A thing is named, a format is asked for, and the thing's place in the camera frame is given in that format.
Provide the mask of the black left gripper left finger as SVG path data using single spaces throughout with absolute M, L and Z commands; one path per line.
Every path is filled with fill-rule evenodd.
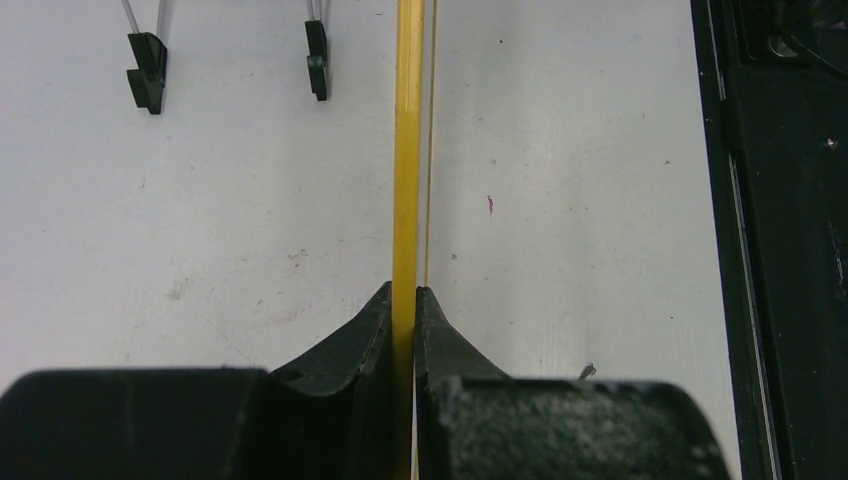
M 5 479 L 388 479 L 391 288 L 274 371 L 42 370 L 1 398 Z

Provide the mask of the yellow framed whiteboard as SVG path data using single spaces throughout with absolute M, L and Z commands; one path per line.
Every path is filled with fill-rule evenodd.
M 391 275 L 393 479 L 412 479 L 416 472 L 413 338 L 419 283 L 421 154 L 428 145 L 425 130 L 432 89 L 427 78 L 432 61 L 427 55 L 436 6 L 435 1 L 397 3 Z

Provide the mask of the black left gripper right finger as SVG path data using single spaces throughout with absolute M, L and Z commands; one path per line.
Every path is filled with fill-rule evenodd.
M 416 292 L 423 479 L 725 479 L 709 423 L 677 386 L 514 378 Z

